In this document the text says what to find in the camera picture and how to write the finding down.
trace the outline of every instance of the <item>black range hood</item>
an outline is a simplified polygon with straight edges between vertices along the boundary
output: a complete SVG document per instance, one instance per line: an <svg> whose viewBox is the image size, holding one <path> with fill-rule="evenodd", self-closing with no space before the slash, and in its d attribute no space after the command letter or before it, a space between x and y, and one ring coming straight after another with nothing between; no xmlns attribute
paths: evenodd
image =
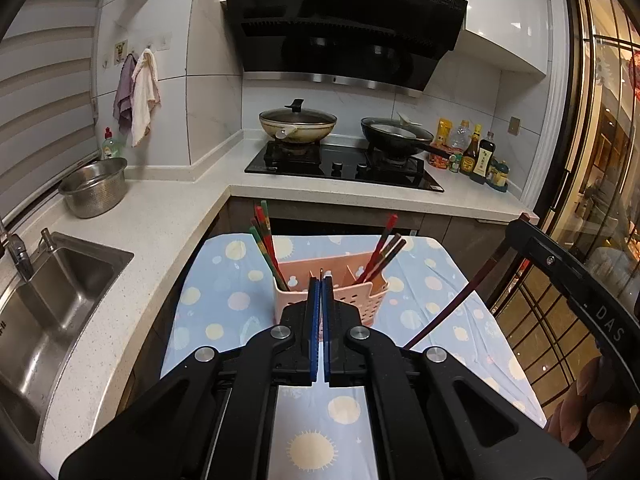
<svg viewBox="0 0 640 480"><path fill-rule="evenodd" d="M466 0L226 0L248 79L418 96L458 39Z"/></svg>

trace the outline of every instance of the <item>blue tablecloth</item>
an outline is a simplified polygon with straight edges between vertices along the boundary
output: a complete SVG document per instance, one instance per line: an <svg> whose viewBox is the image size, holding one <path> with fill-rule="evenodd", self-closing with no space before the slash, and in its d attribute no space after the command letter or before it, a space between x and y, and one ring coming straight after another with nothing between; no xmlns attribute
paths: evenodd
<svg viewBox="0 0 640 480"><path fill-rule="evenodd" d="M280 261L372 251L377 236L275 237ZM467 281L432 238L407 237L383 275L389 291L373 328L404 345ZM182 290L162 375L196 348L226 351L272 326L273 285L251 235L207 240ZM414 347L441 346L544 425L545 416L498 324L473 293ZM319 381L323 377L320 359ZM271 444L270 480L378 478L363 388L281 387Z"/></svg>

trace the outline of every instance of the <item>roller blind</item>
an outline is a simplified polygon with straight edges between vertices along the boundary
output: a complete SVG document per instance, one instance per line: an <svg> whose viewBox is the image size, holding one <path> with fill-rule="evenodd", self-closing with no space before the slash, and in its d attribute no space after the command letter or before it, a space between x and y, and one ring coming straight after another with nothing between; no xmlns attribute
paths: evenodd
<svg viewBox="0 0 640 480"><path fill-rule="evenodd" d="M98 2L27 0L0 41L2 218L98 149L90 97Z"/></svg>

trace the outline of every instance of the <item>red decoration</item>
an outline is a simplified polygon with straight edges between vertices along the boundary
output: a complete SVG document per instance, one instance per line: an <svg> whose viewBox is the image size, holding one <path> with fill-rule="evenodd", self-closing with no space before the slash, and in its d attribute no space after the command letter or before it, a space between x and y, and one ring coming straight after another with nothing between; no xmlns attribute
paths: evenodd
<svg viewBox="0 0 640 480"><path fill-rule="evenodd" d="M629 77L631 84L634 86L636 99L640 100L640 52L634 53L629 61Z"/></svg>

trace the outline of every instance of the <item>glass door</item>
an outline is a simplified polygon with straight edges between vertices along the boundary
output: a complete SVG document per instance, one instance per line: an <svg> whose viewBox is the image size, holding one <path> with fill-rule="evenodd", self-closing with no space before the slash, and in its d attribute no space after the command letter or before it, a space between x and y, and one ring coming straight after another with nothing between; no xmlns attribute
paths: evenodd
<svg viewBox="0 0 640 480"><path fill-rule="evenodd" d="M580 97L566 177L541 227L634 312L640 290L640 36L617 0L569 1ZM551 416L582 367L599 355L593 336L526 262L493 311Z"/></svg>

